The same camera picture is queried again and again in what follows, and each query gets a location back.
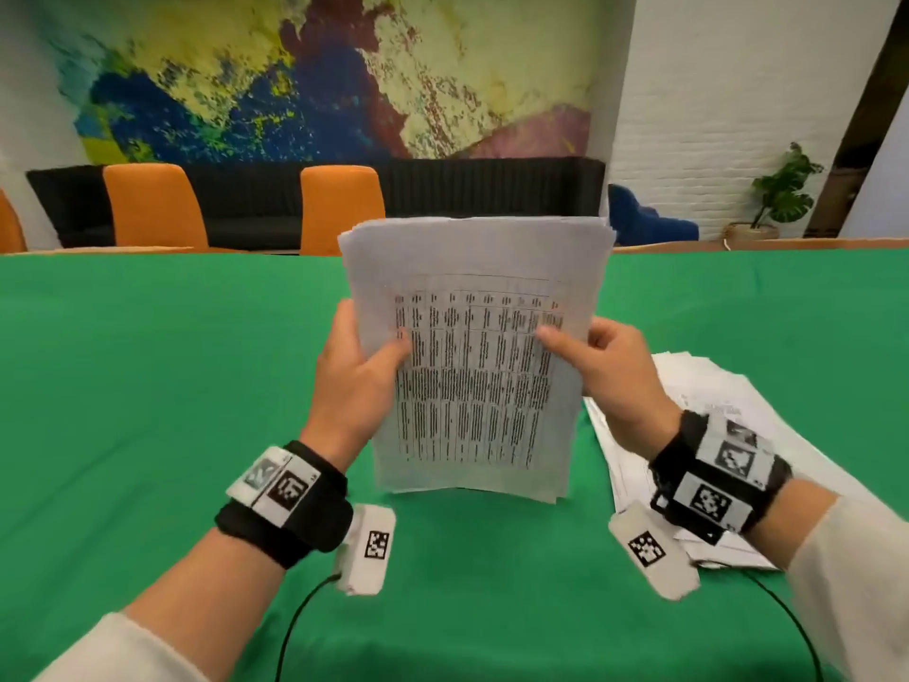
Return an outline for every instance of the potted plant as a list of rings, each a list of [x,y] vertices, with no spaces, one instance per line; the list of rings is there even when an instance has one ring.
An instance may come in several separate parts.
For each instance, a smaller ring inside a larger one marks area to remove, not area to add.
[[[808,176],[824,171],[824,166],[811,162],[799,144],[789,144],[783,166],[773,174],[758,177],[751,182],[761,197],[761,208],[751,223],[732,223],[722,231],[727,240],[777,239],[780,230],[765,224],[770,218],[775,223],[794,223],[811,210],[814,199],[802,193]]]

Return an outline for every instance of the plant pot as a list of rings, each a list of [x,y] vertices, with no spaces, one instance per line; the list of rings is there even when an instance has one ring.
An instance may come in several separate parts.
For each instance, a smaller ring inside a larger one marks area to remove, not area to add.
[[[759,242],[764,239],[779,239],[780,230],[772,224],[752,228],[751,223],[731,223],[722,230],[722,238],[733,242]]]

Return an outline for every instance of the finger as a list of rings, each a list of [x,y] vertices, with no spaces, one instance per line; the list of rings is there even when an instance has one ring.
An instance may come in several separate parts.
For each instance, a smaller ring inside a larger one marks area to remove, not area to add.
[[[553,354],[561,356],[562,359],[574,366],[578,371],[586,371],[597,358],[596,349],[580,340],[575,340],[567,332],[562,332],[551,325],[538,327],[536,336],[546,349]]]
[[[335,320],[332,331],[328,333],[324,352],[333,357],[342,357],[351,361],[363,360],[360,349],[360,338],[356,332],[356,311],[353,299],[343,299],[335,309]]]
[[[591,346],[597,346],[601,349],[608,343],[615,340],[619,334],[627,328],[627,325],[619,321],[611,321],[608,318],[594,316],[590,321],[590,331],[587,333],[587,343]]]
[[[383,376],[393,377],[394,372],[410,355],[410,349],[410,340],[407,337],[397,337],[386,342],[366,364]]]

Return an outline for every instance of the green table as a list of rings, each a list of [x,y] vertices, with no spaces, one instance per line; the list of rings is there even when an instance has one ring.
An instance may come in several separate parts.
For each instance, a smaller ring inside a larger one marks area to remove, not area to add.
[[[250,460],[296,434],[346,289],[336,259],[0,258],[4,679],[125,605],[211,526]],[[599,309],[653,351],[746,374],[905,514],[907,307],[909,251],[738,251],[616,256]],[[792,624],[740,574],[706,574],[680,604],[650,590],[608,533],[584,416],[556,506],[381,494],[368,451],[350,478],[356,500],[398,515],[385,587],[313,599],[287,680],[811,678]],[[331,566],[313,556],[289,574],[236,679],[274,675],[291,613]]]

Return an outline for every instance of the white sensor device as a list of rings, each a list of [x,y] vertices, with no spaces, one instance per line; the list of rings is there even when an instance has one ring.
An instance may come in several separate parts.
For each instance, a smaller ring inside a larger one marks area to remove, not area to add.
[[[348,596],[375,596],[382,590],[395,521],[391,507],[354,505],[354,520],[335,558],[339,590]]]

